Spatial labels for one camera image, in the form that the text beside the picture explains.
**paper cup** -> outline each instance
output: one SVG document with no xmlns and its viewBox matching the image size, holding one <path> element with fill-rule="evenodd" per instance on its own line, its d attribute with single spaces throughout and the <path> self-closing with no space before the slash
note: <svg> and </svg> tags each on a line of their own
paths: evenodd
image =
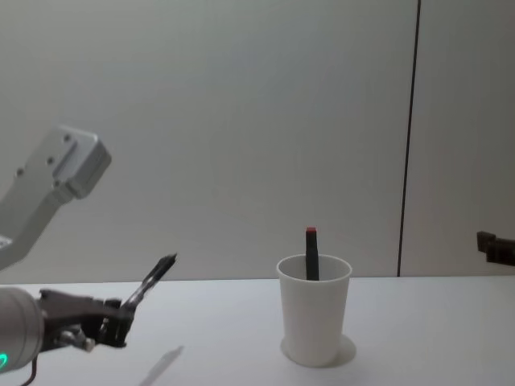
<svg viewBox="0 0 515 386">
<path fill-rule="evenodd" d="M 308 367 L 330 364 L 338 355 L 352 267 L 338 257 L 319 255 L 319 281 L 306 280 L 305 255 L 277 264 L 281 284 L 283 347 Z"/>
</svg>

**gray wall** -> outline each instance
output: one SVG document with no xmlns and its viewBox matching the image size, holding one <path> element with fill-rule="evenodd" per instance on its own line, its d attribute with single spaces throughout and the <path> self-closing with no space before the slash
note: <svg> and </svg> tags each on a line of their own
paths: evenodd
<svg viewBox="0 0 515 386">
<path fill-rule="evenodd" d="M 316 225 L 394 276 L 413 0 L 3 0 L 0 193 L 57 124 L 113 165 L 0 282 L 272 277 Z"/>
<path fill-rule="evenodd" d="M 515 239 L 515 2 L 423 0 L 402 275 L 515 274 L 476 232 Z"/>
</svg>

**black marker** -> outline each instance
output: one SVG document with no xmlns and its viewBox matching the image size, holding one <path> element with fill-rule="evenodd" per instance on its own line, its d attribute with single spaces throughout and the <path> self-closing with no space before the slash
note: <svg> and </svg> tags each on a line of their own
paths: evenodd
<svg viewBox="0 0 515 386">
<path fill-rule="evenodd" d="M 319 278 L 319 250 L 316 245 L 316 228 L 306 229 L 306 279 L 320 280 Z"/>
</svg>

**table surface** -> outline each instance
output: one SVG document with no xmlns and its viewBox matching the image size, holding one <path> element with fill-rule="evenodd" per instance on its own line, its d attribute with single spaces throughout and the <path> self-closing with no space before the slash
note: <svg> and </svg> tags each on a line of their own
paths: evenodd
<svg viewBox="0 0 515 386">
<path fill-rule="evenodd" d="M 51 285 L 99 298 L 137 286 Z M 21 287 L 36 295 L 45 286 Z M 353 278 L 344 333 L 353 360 L 304 368 L 279 349 L 278 281 L 169 281 L 138 309 L 127 348 L 43 354 L 33 385 L 513 386 L 515 277 Z M 16 386 L 29 372 L 1 383 Z"/>
</svg>

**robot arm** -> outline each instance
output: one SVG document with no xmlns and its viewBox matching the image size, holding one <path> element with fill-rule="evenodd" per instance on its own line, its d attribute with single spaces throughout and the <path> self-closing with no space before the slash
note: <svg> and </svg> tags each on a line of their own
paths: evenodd
<svg viewBox="0 0 515 386">
<path fill-rule="evenodd" d="M 110 162 L 96 135 L 68 127 L 51 131 L 17 170 L 14 185 L 0 201 L 0 270 L 21 261 L 57 209 L 86 197 Z M 124 347 L 138 304 L 175 258 L 162 258 L 123 304 L 49 289 L 34 299 L 22 289 L 1 288 L 0 374 L 61 347 L 87 352 L 97 344 Z"/>
</svg>

